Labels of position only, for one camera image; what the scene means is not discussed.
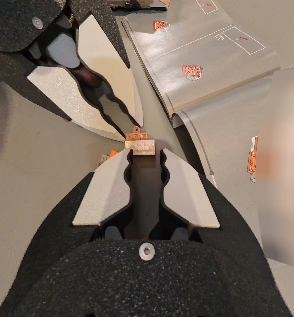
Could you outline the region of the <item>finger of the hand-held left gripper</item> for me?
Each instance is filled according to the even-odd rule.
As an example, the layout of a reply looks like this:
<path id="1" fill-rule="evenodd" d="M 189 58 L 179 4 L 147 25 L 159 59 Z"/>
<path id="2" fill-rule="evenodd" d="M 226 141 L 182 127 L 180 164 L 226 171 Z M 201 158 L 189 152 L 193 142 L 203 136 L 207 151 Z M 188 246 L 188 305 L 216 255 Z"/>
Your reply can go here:
<path id="1" fill-rule="evenodd" d="M 133 72 L 125 65 L 93 14 L 79 25 L 76 40 L 80 60 L 107 82 L 113 96 L 124 104 L 129 115 L 142 127 L 143 108 Z"/>
<path id="2" fill-rule="evenodd" d="M 71 121 L 103 137 L 124 142 L 121 129 L 105 114 L 94 88 L 82 84 L 66 66 L 81 66 L 76 44 L 70 34 L 60 32 L 47 46 L 46 52 L 58 65 L 37 66 L 27 79 L 59 107 Z"/>

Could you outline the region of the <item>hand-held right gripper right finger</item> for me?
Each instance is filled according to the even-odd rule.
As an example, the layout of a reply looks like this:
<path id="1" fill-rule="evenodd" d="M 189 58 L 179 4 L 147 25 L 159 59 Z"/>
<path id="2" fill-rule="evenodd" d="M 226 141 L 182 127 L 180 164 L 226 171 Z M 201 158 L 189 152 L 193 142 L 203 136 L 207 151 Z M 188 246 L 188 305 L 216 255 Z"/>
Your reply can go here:
<path id="1" fill-rule="evenodd" d="M 159 220 L 170 228 L 220 228 L 198 172 L 168 149 L 160 153 Z"/>

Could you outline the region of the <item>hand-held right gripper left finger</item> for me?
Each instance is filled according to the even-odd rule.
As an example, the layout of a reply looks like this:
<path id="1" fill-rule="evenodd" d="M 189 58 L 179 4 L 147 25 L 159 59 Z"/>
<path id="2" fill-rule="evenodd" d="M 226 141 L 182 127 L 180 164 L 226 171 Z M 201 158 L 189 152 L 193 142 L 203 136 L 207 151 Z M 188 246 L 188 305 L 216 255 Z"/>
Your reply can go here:
<path id="1" fill-rule="evenodd" d="M 130 149 L 124 149 L 99 166 L 90 181 L 72 224 L 103 225 L 128 205 L 130 187 L 124 172 L 129 167 Z"/>

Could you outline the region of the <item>small orange brown brick assembly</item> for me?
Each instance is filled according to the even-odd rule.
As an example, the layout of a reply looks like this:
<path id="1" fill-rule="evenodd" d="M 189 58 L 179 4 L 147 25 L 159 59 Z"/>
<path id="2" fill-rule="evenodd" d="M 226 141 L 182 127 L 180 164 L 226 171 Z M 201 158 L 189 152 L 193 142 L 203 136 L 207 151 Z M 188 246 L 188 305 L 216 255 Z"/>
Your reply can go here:
<path id="1" fill-rule="evenodd" d="M 104 162 L 106 162 L 109 158 L 117 155 L 119 152 L 118 151 L 115 151 L 115 150 L 112 150 L 111 153 L 109 155 L 106 155 L 106 154 L 103 154 L 102 157 L 101 157 L 101 161 L 99 161 L 97 163 L 97 167 L 101 166 Z"/>

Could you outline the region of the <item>tan and orange brick plate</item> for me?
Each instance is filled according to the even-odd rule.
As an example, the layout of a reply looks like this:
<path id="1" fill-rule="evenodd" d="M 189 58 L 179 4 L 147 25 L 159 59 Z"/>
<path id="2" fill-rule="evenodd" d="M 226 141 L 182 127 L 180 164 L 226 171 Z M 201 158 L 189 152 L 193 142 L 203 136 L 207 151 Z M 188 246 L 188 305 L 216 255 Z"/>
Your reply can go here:
<path id="1" fill-rule="evenodd" d="M 156 153 L 155 140 L 149 139 L 148 133 L 142 133 L 139 126 L 125 135 L 125 148 L 133 150 L 134 156 L 153 156 Z"/>

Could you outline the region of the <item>grey instruction booklet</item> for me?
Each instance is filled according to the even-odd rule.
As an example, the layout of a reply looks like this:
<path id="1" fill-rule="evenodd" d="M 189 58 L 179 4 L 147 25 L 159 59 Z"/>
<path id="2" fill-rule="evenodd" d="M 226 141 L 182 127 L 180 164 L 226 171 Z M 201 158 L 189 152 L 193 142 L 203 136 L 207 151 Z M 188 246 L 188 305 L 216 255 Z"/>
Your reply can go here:
<path id="1" fill-rule="evenodd" d="M 294 67 L 217 1 L 171 1 L 122 25 L 208 180 L 252 215 L 267 258 L 294 266 Z"/>

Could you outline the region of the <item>grey desk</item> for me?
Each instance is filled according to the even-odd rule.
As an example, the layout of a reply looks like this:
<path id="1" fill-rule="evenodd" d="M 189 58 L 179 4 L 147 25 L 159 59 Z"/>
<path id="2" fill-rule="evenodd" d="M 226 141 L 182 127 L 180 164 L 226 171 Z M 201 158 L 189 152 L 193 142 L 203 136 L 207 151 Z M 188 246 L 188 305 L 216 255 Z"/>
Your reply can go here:
<path id="1" fill-rule="evenodd" d="M 244 31 L 253 33 L 273 47 L 282 69 L 294 65 L 294 1 L 219 1 Z M 128 52 L 144 114 L 144 128 L 156 146 L 169 148 L 186 159 L 156 93 L 121 25 L 125 12 L 115 12 Z M 89 172 L 102 154 L 121 150 L 122 144 L 98 136 L 42 109 L 0 81 L 0 305 L 6 297 L 22 257 L 49 212 Z M 139 157 L 144 168 L 133 165 L 137 189 L 137 214 L 126 228 L 130 238 L 146 237 L 156 224 L 159 198 L 145 206 L 145 195 L 159 188 L 159 153 L 156 160 Z M 269 260 L 283 298 L 294 315 L 294 267 Z"/>

